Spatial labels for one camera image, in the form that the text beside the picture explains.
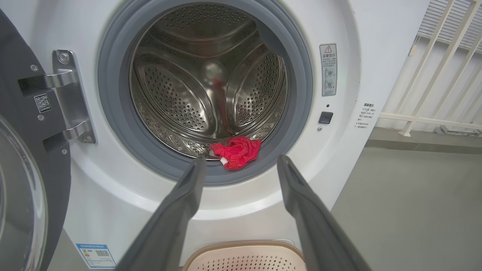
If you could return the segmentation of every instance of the door hinge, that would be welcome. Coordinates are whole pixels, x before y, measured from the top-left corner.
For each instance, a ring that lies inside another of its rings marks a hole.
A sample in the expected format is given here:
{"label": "door hinge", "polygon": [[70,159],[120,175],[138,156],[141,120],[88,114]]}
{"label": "door hinge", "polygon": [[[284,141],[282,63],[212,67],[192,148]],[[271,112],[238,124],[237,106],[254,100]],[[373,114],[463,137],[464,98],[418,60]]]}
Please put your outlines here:
{"label": "door hinge", "polygon": [[63,138],[65,140],[78,138],[82,143],[95,144],[97,140],[85,103],[74,53],[69,50],[54,50],[52,66],[54,74],[25,78],[22,83],[29,88],[54,88],[67,127],[62,132]]}

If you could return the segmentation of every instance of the red garment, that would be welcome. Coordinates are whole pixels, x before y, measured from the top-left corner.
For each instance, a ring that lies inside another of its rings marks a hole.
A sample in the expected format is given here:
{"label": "red garment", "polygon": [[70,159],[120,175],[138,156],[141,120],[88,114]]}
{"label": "red garment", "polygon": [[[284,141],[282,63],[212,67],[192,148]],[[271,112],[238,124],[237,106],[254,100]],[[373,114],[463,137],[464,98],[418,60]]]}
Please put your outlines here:
{"label": "red garment", "polygon": [[215,156],[224,157],[228,160],[224,167],[228,170],[239,170],[250,161],[258,158],[261,139],[251,140],[245,136],[228,138],[226,146],[221,143],[209,146]]}

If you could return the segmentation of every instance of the qr code sticker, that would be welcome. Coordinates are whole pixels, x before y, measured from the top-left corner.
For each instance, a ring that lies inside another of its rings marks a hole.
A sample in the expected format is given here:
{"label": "qr code sticker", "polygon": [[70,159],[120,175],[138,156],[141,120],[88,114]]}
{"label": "qr code sticker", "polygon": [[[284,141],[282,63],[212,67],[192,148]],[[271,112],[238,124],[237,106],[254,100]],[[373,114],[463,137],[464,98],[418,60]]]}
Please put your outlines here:
{"label": "qr code sticker", "polygon": [[96,250],[97,256],[99,257],[109,257],[109,252],[107,250]]}
{"label": "qr code sticker", "polygon": [[47,94],[38,95],[38,96],[35,96],[34,98],[40,113],[52,110]]}

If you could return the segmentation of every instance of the washing machine door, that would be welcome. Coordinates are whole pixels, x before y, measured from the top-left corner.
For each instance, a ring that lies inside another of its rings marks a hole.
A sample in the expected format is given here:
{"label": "washing machine door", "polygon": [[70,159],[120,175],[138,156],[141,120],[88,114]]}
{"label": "washing machine door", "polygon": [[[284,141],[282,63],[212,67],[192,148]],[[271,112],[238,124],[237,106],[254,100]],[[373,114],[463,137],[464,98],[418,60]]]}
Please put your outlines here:
{"label": "washing machine door", "polygon": [[32,50],[0,10],[0,265],[47,270],[70,193],[64,116]]}

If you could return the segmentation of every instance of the gray floor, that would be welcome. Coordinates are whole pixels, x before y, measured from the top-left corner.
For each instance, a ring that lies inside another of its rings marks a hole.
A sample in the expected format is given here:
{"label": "gray floor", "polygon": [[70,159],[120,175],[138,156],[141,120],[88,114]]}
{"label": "gray floor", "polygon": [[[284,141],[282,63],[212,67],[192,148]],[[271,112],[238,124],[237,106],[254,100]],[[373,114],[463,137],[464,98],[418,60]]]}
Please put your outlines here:
{"label": "gray floor", "polygon": [[[365,148],[332,213],[374,271],[482,266],[482,155]],[[65,233],[48,271],[88,270]]]}

